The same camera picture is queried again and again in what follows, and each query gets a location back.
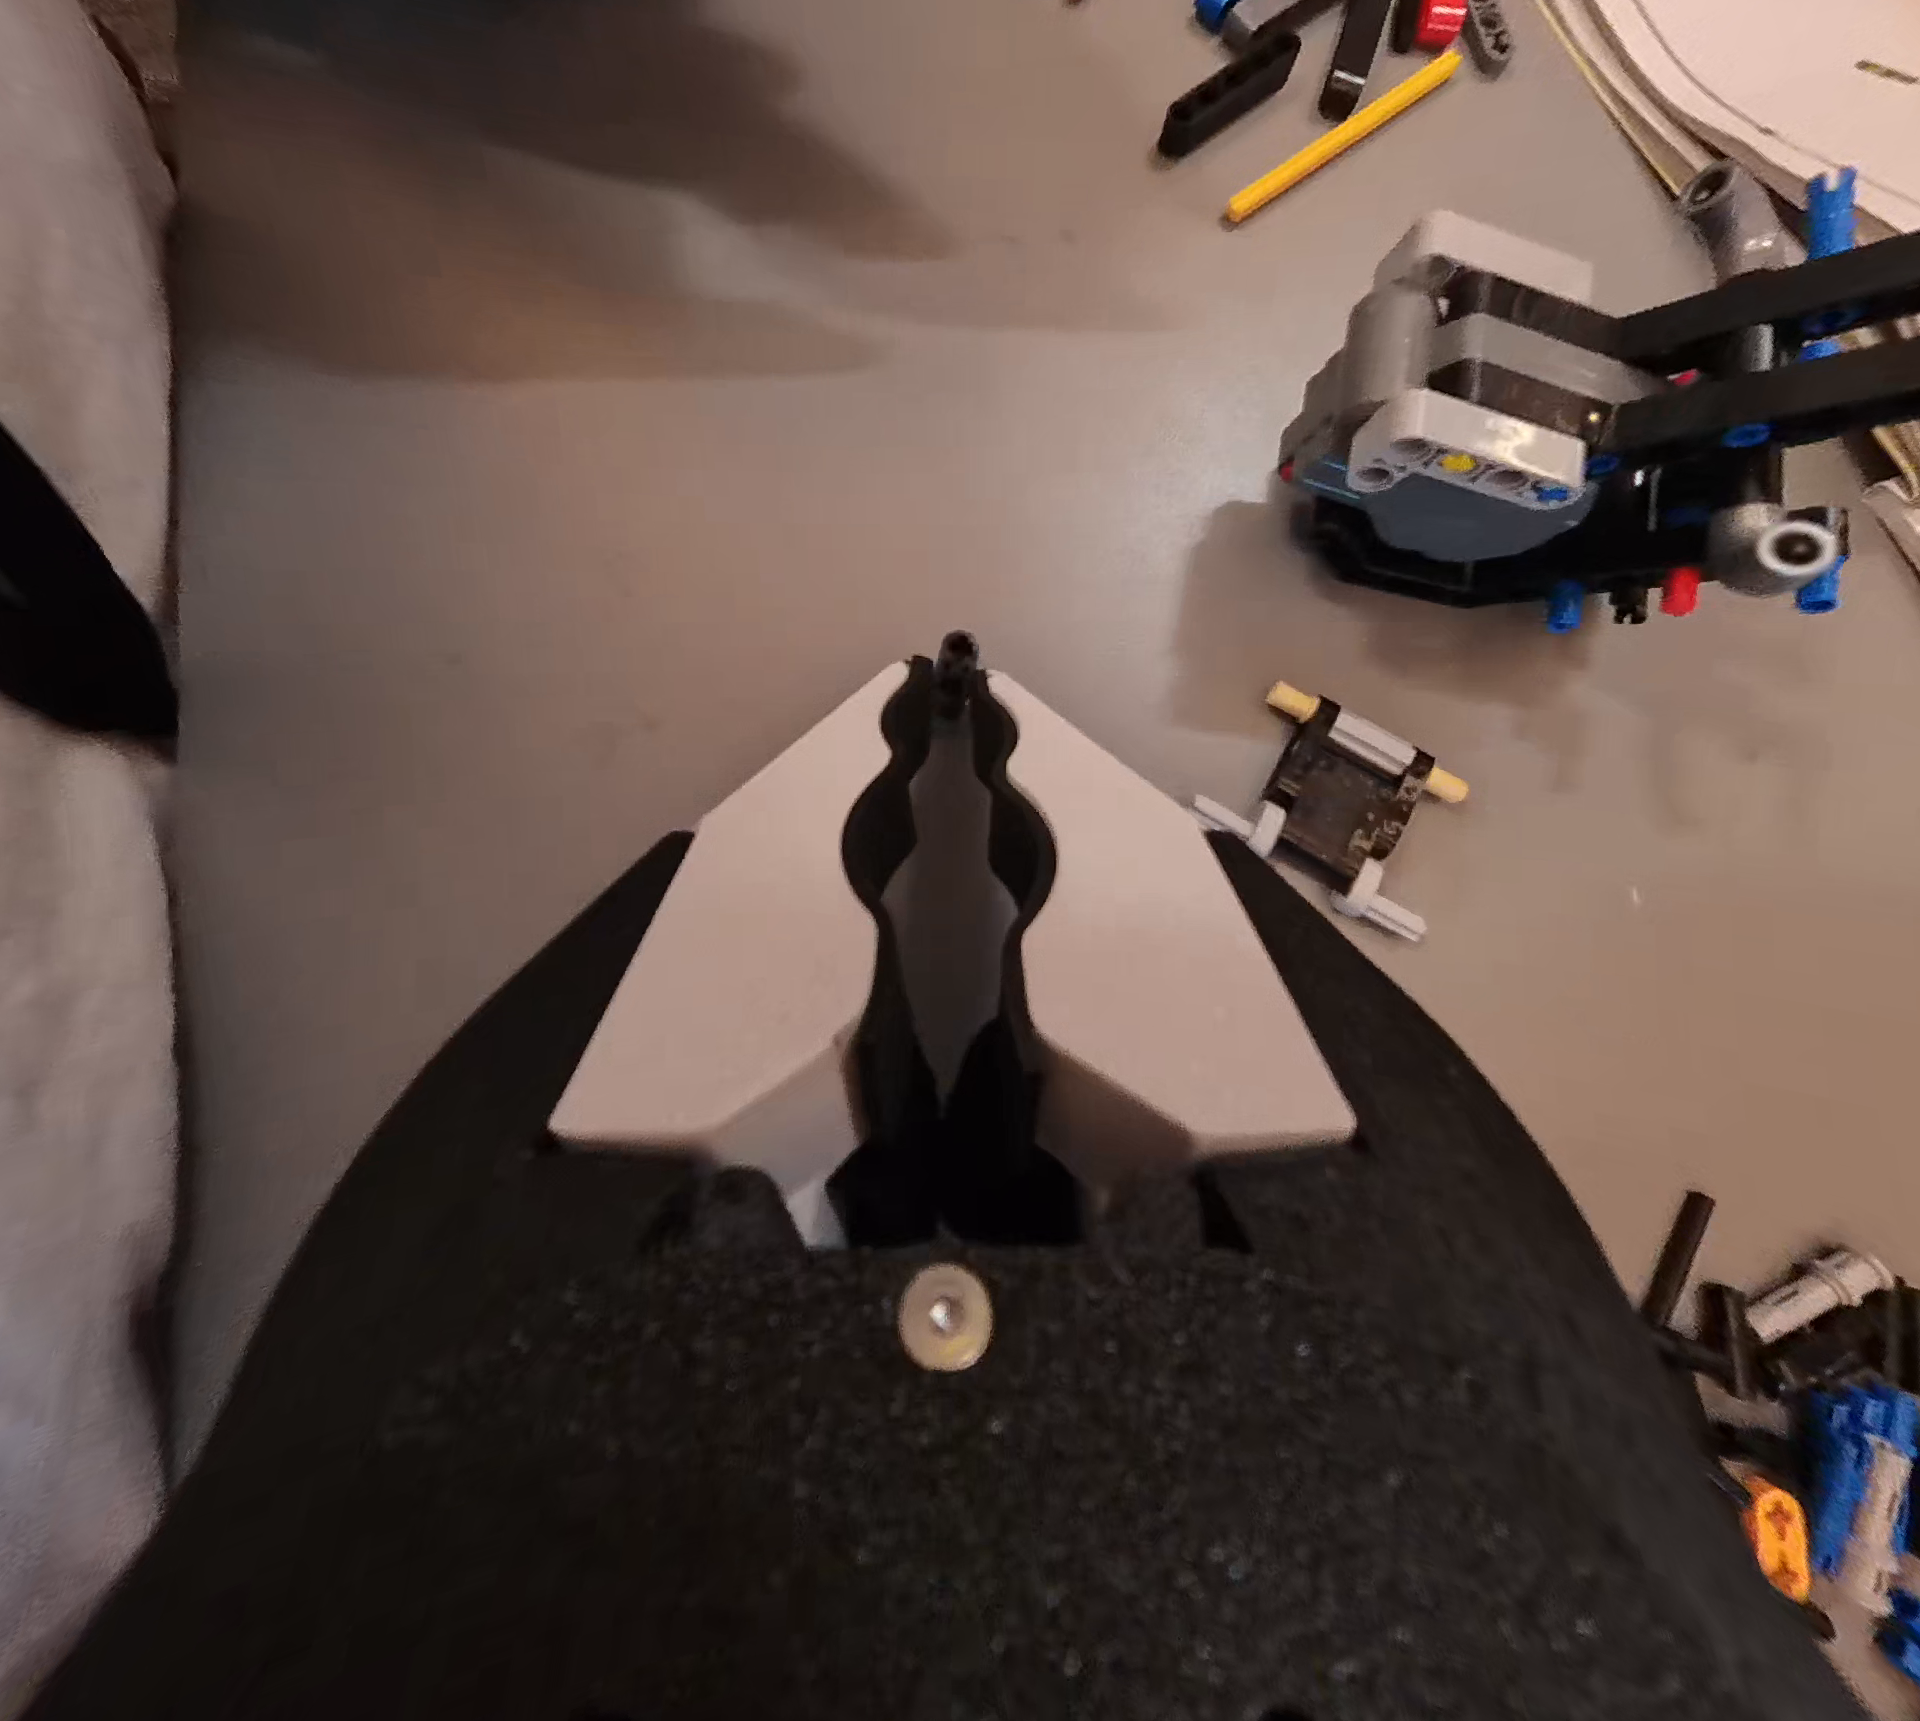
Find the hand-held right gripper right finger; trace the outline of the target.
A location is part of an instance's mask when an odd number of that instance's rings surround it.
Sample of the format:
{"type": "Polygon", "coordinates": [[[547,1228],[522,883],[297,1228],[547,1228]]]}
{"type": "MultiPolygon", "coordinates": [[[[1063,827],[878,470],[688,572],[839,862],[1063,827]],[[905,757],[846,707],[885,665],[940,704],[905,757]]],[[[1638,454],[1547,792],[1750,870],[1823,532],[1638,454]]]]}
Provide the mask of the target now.
{"type": "Polygon", "coordinates": [[[1350,1142],[1357,1121],[1212,842],[1021,681],[1009,786],[1054,876],[1021,933],[1039,1035],[1039,1142],[1092,1207],[1225,1158],[1350,1142]]]}

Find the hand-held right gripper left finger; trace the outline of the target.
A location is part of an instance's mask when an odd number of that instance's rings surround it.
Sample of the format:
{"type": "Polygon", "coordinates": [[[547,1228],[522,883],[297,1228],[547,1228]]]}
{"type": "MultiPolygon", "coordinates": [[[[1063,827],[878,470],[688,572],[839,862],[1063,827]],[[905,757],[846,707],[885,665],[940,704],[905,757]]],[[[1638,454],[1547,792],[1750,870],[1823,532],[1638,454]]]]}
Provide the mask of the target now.
{"type": "Polygon", "coordinates": [[[845,1243],[826,1180],[861,1140],[850,1046],[878,927],[842,842],[905,680],[889,663],[696,825],[547,1119],[564,1149],[758,1170],[803,1243],[845,1243]]]}

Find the small toy axle subassembly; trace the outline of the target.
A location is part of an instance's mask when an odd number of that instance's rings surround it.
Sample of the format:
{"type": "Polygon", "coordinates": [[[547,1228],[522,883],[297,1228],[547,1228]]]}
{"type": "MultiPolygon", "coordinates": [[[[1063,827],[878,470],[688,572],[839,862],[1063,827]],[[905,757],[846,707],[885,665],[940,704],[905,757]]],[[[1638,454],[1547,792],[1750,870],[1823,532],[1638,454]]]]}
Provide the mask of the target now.
{"type": "Polygon", "coordinates": [[[1236,836],[1265,864],[1293,857],[1314,870],[1329,908],[1409,945],[1429,923],[1385,898],[1388,857],[1424,802],[1465,804],[1469,788],[1429,748],[1385,732],[1345,704],[1286,681],[1265,691],[1265,709],[1287,732],[1251,813],[1194,796],[1194,820],[1236,836]]]}

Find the partly built toy chassis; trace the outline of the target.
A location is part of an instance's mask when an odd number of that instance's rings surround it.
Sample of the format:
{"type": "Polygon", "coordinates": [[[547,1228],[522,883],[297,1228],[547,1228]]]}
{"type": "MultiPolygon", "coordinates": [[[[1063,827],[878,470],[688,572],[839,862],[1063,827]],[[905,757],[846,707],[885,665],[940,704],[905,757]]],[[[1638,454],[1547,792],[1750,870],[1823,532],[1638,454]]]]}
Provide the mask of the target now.
{"type": "Polygon", "coordinates": [[[1708,584],[1837,609],[1849,514],[1788,504],[1786,461],[1918,419],[1918,234],[1858,240],[1853,170],[1813,177],[1803,240],[1732,160],[1673,208],[1715,282],[1638,314],[1468,216],[1405,230],[1280,440],[1339,582],[1559,635],[1708,584]]]}

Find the yellow toy axle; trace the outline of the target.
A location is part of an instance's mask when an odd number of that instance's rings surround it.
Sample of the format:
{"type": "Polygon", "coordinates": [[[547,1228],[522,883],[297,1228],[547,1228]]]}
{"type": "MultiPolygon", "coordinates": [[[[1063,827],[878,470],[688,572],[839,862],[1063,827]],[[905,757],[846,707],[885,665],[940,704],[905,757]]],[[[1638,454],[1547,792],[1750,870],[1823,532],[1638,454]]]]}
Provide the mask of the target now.
{"type": "Polygon", "coordinates": [[[1243,184],[1233,199],[1226,199],[1222,223],[1243,226],[1247,220],[1258,218],[1265,208],[1293,194],[1310,177],[1321,174],[1350,152],[1378,138],[1384,130],[1395,127],[1431,96],[1441,93],[1458,70],[1458,50],[1438,53],[1423,70],[1385,91],[1380,99],[1356,110],[1345,123],[1329,127],[1325,135],[1307,142],[1307,148],[1300,148],[1268,174],[1243,184]]]}

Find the pile of small toy pieces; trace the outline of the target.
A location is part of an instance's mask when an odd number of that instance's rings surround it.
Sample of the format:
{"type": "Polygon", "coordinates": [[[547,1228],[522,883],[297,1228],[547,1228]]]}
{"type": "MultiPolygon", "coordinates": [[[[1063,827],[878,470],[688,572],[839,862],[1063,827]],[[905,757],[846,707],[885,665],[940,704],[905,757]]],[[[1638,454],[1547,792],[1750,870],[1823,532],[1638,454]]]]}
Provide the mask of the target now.
{"type": "Polygon", "coordinates": [[[1760,1290],[1698,1275],[1686,1191],[1638,1316],[1767,1588],[1877,1719],[1918,1715],[1918,1286],[1820,1243],[1760,1290]]]}

